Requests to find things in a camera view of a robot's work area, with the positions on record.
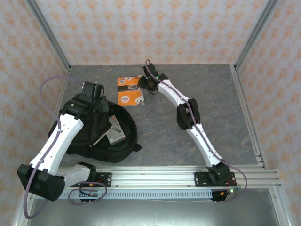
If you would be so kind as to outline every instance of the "label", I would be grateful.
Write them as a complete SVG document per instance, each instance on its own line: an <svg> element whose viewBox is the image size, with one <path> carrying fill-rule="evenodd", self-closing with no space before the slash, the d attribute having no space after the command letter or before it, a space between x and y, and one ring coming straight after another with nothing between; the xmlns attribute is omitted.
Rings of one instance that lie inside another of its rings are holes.
<svg viewBox="0 0 301 226"><path fill-rule="evenodd" d="M122 103L127 103L129 100L130 100L130 98L129 98L128 96L123 96L123 97L121 98L121 102L122 102Z"/></svg>

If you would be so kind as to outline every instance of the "gray surface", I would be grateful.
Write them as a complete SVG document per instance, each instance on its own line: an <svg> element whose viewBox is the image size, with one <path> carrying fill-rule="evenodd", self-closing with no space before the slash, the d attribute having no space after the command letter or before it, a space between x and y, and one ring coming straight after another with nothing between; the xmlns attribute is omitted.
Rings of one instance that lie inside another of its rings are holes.
<svg viewBox="0 0 301 226"><path fill-rule="evenodd" d="M187 97L195 98L204 130L218 153L230 164L255 164L256 158L229 65L157 65ZM105 95L117 102L117 78L143 74L142 65L73 66L70 77L98 82ZM68 82L65 103L80 93L78 84ZM93 165L168 166L204 165L192 138L176 123L176 109L162 94L144 92L145 105L127 107L138 129L143 149L111 164L77 155L64 156L62 165L79 161Z"/></svg>
<svg viewBox="0 0 301 226"><path fill-rule="evenodd" d="M48 202L29 226L277 226L268 189L248 189L234 202L186 203L171 200L108 200L72 206L67 200ZM32 212L44 202L34 201Z"/></svg>

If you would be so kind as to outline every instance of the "wall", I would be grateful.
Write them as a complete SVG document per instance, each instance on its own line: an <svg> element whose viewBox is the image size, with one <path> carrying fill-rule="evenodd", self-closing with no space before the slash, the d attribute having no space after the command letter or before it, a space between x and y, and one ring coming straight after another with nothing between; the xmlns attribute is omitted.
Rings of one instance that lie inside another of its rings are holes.
<svg viewBox="0 0 301 226"><path fill-rule="evenodd" d="M239 71L261 146L301 222L301 3L280 0Z"/></svg>
<svg viewBox="0 0 301 226"><path fill-rule="evenodd" d="M24 190L17 169L42 148L52 119L41 106L40 83L65 69L24 0L0 2L0 39L0 220L11 225ZM44 88L52 109L61 86Z"/></svg>
<svg viewBox="0 0 301 226"><path fill-rule="evenodd" d="M268 0L37 0L72 65L235 63Z"/></svg>

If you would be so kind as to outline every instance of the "orange book cover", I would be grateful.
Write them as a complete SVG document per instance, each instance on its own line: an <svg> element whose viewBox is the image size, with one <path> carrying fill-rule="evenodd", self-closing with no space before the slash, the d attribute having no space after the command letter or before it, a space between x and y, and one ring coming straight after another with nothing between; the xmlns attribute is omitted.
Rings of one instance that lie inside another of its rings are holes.
<svg viewBox="0 0 301 226"><path fill-rule="evenodd" d="M117 79L117 99L120 106L144 105L143 91L138 87L141 75Z"/></svg>

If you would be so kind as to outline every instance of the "purple cable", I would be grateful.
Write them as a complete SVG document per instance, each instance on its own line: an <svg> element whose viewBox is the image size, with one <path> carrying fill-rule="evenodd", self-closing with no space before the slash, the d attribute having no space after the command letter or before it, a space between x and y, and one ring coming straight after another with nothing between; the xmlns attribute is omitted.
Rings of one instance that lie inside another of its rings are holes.
<svg viewBox="0 0 301 226"><path fill-rule="evenodd" d="M181 98L182 100L185 101L185 103L186 103L187 106L188 106L190 115L191 115L191 117L192 117L192 120L193 120L193 123L194 123L194 127L197 129L197 131L198 131L198 133L201 135L201 137L203 137L203 134L201 133L201 131L196 127L197 122L196 122L196 120L195 120L195 118L194 118L192 109L191 109L191 107L190 107L188 101L186 101L184 98L182 98L182 97L181 97L181 94L180 94L176 89L174 89L172 86L169 86L167 83L161 81L160 79L157 79L157 78L151 73L151 71L149 70L149 68L148 68L148 66L147 66L147 63L150 64L151 61L150 61L149 59L147 59L147 60L145 61L145 67L146 67L146 70L148 71L148 73L150 74L150 76L151 76L154 80L158 81L159 83L162 83L163 85L166 85L166 86L168 86L169 88L171 88L171 89L179 96L179 98ZM247 186L248 186L248 181L247 181L247 179L246 179L246 175L245 175L240 169L238 169L238 168L236 168L236 167L234 167L234 166L229 165L229 164L226 163L223 159L219 158L219 157L211 150L211 148L209 147L208 144L207 144L207 146L208 146L208 148L209 148L209 151L213 154L213 156L214 156L215 158L217 158L219 161L221 161L223 164L225 164L225 165L228 166L229 168L232 168L232 169L238 171L239 173L241 173L241 175L243 175L243 177L244 177L244 179L245 179L245 182L246 182L246 185L245 185L245 187L244 187L244 190L243 190L243 192L242 192L239 196L234 197L234 198L229 199L229 200L225 200L225 201L223 201L223 202L230 202L230 201L233 201L233 200L239 198L240 196L242 196L242 195L245 193L246 188L247 188Z"/></svg>
<svg viewBox="0 0 301 226"><path fill-rule="evenodd" d="M41 165L41 163L43 162L43 160L45 159L45 157L47 156L47 154L50 152L51 148L55 145L59 135L60 135L60 130L61 130L61 121L59 119L59 117L56 115L56 113L54 111L52 111L47 105L46 103L44 102L43 100L43 96L42 96L42 88L43 86L45 85L46 82L48 82L49 80L52 80L52 79L69 79L71 81L74 81L74 82L77 82L79 83L80 85L82 85L83 83L76 80L76 79L73 79L73 78L68 78L68 77L64 77L64 76L54 76L54 77L51 77L51 78L48 78L46 79L40 86L40 98L41 98L41 101L42 101L42 104L44 105L44 107L51 113L55 116L55 119L57 121L57 126L58 126L58 131L56 133L56 136L55 136L55 139L53 140L53 142L51 143L51 145L49 146L49 148L45 151L45 153L43 154L43 156L41 157L40 161L38 162L38 164L36 165L36 167L33 169L32 171L32 174L30 175L29 177L29 180L28 180L28 183L27 183L27 186L26 186L26 190L25 190L25 195L24 195L24 201L23 201L23 210L24 210L24 215L27 219L33 219L34 217L36 217L40 212L41 210L43 209L43 207L45 206L46 202L47 202L47 199L45 200L45 202L43 203L42 207L35 213L33 214L32 216L29 216L28 214L28 210L27 210L27 198L28 198L28 193L29 193L29 188L32 184L32 180L33 180L33 177L34 175L36 174L39 166Z"/></svg>
<svg viewBox="0 0 301 226"><path fill-rule="evenodd" d="M101 186L103 186L103 187L105 188L105 192L104 192L104 194L103 194L101 197L99 197L99 198L97 198L97 199L95 199L95 200L89 201L89 203L93 203L93 202L97 202L97 201L101 200L101 199L107 194L107 192L108 192L108 188L106 187L106 185L104 185L104 184L102 184L102 183L99 183L99 182L88 182L88 181L83 181L83 182L79 182L79 184L96 184L96 185L101 185ZM85 204L86 204L85 202L73 202L73 201L72 201L72 199L70 198L70 196L71 196L71 193L72 193L72 192L75 192L75 191L91 192L92 190L91 190L91 189L85 189L85 188L75 188L75 189L73 189L73 190L71 190L71 191L69 192L69 195L68 195L68 202L69 202L70 204L75 205L75 206L85 205Z"/></svg>

